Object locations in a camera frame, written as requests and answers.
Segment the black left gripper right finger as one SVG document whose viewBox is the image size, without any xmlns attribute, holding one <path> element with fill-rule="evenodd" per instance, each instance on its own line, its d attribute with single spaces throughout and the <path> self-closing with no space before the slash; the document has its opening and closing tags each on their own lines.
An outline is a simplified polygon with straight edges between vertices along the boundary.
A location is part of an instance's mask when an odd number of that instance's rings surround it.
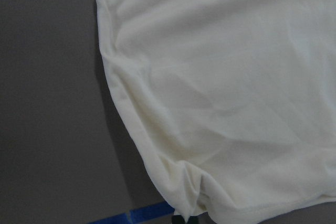
<svg viewBox="0 0 336 224">
<path fill-rule="evenodd" d="M 190 216 L 188 219 L 188 224 L 199 224 L 198 216 Z"/>
</svg>

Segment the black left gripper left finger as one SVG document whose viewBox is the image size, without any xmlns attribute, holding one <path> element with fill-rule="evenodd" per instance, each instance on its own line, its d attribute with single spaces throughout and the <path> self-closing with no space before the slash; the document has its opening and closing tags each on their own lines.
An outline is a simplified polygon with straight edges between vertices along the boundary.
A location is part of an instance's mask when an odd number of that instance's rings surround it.
<svg viewBox="0 0 336 224">
<path fill-rule="evenodd" d="M 186 221 L 181 215 L 173 215 L 171 217 L 171 224 L 186 224 Z"/>
</svg>

